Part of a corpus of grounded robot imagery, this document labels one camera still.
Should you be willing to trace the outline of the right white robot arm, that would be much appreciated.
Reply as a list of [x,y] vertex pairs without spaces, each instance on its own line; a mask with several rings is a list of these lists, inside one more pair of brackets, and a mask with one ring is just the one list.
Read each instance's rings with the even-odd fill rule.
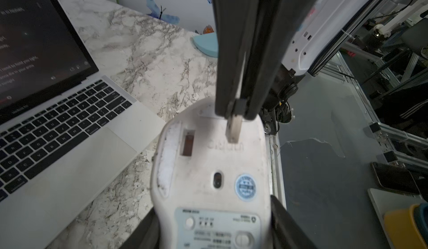
[[219,46],[215,113],[237,143],[284,67],[311,69],[327,45],[372,0],[212,0]]

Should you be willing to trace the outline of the small usb mouse receiver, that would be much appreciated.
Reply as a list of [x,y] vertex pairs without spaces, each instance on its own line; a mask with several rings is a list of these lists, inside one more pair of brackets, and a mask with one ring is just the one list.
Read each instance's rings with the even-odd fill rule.
[[227,117],[226,138],[231,144],[237,144],[239,142],[246,108],[246,99],[236,99],[231,113]]

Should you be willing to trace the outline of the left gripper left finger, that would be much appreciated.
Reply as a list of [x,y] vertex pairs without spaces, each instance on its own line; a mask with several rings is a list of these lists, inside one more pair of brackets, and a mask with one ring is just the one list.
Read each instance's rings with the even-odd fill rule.
[[120,249],[159,249],[160,223],[152,208]]

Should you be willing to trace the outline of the silver laptop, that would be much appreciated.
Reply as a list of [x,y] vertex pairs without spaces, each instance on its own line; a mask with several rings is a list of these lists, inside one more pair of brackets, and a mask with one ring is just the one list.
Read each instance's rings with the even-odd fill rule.
[[43,249],[165,122],[100,73],[59,0],[1,0],[1,247]]

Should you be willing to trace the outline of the white wireless mouse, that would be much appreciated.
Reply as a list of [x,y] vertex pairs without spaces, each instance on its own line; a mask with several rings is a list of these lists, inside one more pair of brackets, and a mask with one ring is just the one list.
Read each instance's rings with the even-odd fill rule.
[[157,143],[150,194],[162,249],[270,249],[269,161],[260,119],[236,144],[205,98],[176,115]]

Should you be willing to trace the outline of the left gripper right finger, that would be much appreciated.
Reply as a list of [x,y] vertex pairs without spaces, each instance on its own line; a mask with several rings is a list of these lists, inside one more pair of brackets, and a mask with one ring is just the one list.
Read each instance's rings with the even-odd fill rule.
[[272,237],[274,249],[316,249],[285,207],[274,195],[270,196],[272,209]]

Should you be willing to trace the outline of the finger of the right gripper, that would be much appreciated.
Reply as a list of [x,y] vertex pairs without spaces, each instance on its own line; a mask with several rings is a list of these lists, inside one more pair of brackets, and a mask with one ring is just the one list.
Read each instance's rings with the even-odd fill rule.
[[228,118],[253,42],[259,0],[212,0],[212,4],[218,40],[215,113]]
[[258,115],[294,34],[317,0],[260,0],[255,37],[244,73],[241,97],[247,99],[244,118]]

